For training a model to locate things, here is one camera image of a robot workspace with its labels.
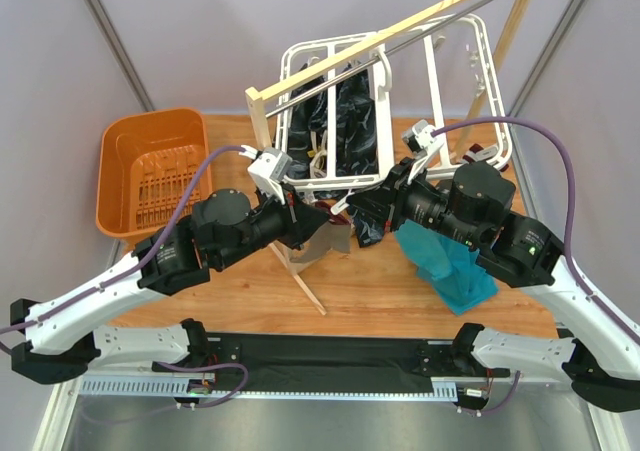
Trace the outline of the grey maroon striped sock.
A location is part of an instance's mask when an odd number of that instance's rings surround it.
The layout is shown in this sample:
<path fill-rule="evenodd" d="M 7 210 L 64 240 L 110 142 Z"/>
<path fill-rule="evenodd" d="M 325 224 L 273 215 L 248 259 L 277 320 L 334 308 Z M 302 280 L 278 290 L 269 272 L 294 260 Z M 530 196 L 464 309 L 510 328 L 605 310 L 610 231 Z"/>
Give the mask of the grey maroon striped sock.
<path fill-rule="evenodd" d="M 314 206 L 326 212 L 329 220 L 314 233 L 301 251 L 291 252 L 292 263 L 310 264 L 324 257 L 329 251 L 350 253 L 351 221 L 341 214 L 332 214 L 331 206 L 324 201 L 316 201 Z"/>

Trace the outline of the teal cloth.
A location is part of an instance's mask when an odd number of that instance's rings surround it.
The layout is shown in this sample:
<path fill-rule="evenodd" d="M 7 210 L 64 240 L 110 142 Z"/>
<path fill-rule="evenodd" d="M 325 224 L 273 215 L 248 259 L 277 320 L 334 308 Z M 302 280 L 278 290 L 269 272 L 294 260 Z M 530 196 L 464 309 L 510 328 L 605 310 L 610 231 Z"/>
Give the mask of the teal cloth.
<path fill-rule="evenodd" d="M 476 264 L 478 252 L 406 221 L 394 237 L 416 275 L 429 283 L 455 315 L 462 315 L 498 293 L 495 280 Z"/>

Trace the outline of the white clip hanger frame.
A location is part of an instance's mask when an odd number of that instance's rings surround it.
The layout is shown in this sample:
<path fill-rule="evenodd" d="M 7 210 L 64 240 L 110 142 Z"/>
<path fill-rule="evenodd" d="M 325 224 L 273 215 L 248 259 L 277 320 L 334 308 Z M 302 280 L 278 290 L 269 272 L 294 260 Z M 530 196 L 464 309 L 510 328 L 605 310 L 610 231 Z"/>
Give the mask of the white clip hanger frame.
<path fill-rule="evenodd" d="M 411 30 L 408 36 L 411 38 L 449 16 L 430 20 L 427 24 Z M 504 107 L 497 82 L 494 60 L 489 50 L 490 42 L 484 21 L 475 14 L 468 14 L 454 23 L 456 22 L 472 28 L 473 31 L 472 44 L 475 47 L 470 48 L 470 46 L 467 45 L 467 51 L 470 53 L 471 58 L 473 58 L 473 63 L 475 63 L 472 64 L 472 68 L 475 66 L 479 72 L 475 73 L 477 81 L 476 97 L 480 97 L 482 92 L 486 92 L 489 101 L 490 115 L 504 116 Z M 366 37 L 373 36 L 373 34 L 373 32 L 352 34 L 294 44 L 284 52 L 281 58 L 280 80 L 289 78 L 295 71 L 304 70 L 324 58 L 337 54 L 338 51 L 345 50 L 351 45 L 357 44 Z M 445 125 L 435 58 L 436 48 L 443 40 L 444 36 L 437 36 L 434 40 L 432 35 L 421 39 L 425 52 L 427 83 L 429 85 L 433 120 L 436 128 Z M 378 184 L 394 166 L 394 138 L 390 101 L 390 94 L 393 87 L 393 73 L 388 57 L 384 55 L 386 50 L 386 45 L 383 44 L 376 50 L 369 51 L 368 57 L 370 58 L 378 54 L 378 51 L 382 51 L 382 61 L 364 70 L 368 73 L 370 98 L 374 101 L 375 105 L 378 172 L 365 175 L 336 175 L 337 84 L 325 91 L 328 98 L 328 129 L 325 137 L 328 139 L 328 142 L 323 144 L 320 150 L 315 150 L 311 153 L 311 177 L 308 179 L 291 178 L 288 176 L 289 167 L 284 178 L 285 182 L 291 184 L 296 191 L 302 193 L 306 198 L 311 200 L 331 199 L 341 193 L 344 194 L 345 192 L 351 192 L 356 189 Z M 292 116 L 292 108 L 278 115 L 276 121 L 273 146 L 286 154 L 287 131 Z M 511 159 L 513 144 L 510 131 L 506 124 L 494 123 L 493 126 L 496 135 L 495 144 L 498 146 L 498 155 L 488 163 L 499 171 L 502 171 Z M 428 175 L 436 180 L 452 177 L 455 170 L 462 165 L 458 163 L 461 157 L 455 158 L 457 161 L 452 161 L 454 158 L 451 157 L 452 151 L 449 151 L 447 138 L 444 136 L 439 138 L 444 139 L 444 145 L 437 155 L 439 163 L 437 163 L 435 167 L 431 167 L 428 172 Z"/>

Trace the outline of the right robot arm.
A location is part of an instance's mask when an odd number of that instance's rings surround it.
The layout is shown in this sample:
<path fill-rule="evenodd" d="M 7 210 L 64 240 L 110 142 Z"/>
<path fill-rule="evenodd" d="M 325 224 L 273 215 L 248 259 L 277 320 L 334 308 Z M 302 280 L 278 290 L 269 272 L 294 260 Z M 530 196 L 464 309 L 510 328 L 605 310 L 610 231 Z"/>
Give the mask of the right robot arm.
<path fill-rule="evenodd" d="M 512 211 L 515 185 L 484 162 L 460 166 L 438 185 L 413 177 L 403 159 L 386 179 L 346 199 L 388 231 L 405 221 L 477 252 L 491 277 L 525 290 L 568 327 L 568 338 L 541 339 L 466 323 L 451 345 L 469 366 L 530 372 L 559 381 L 588 403 L 622 413 L 639 408 L 639 328 L 573 276 L 562 241 L 541 222 Z"/>

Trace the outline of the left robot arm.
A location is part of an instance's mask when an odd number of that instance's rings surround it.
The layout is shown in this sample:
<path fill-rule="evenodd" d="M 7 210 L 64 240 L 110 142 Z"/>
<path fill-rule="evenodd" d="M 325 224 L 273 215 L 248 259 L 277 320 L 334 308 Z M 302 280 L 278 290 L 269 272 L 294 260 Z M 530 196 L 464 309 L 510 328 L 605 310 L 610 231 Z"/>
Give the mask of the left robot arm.
<path fill-rule="evenodd" d="M 253 207 L 245 194 L 219 190 L 75 290 L 49 302 L 15 301 L 11 323 L 21 328 L 25 340 L 12 348 L 11 368 L 39 384 L 124 363 L 203 372 L 213 351 L 202 323 L 185 319 L 164 328 L 117 329 L 109 321 L 204 284 L 212 272 L 274 242 L 298 250 L 328 221 L 327 211 L 293 192 L 282 199 L 260 197 Z"/>

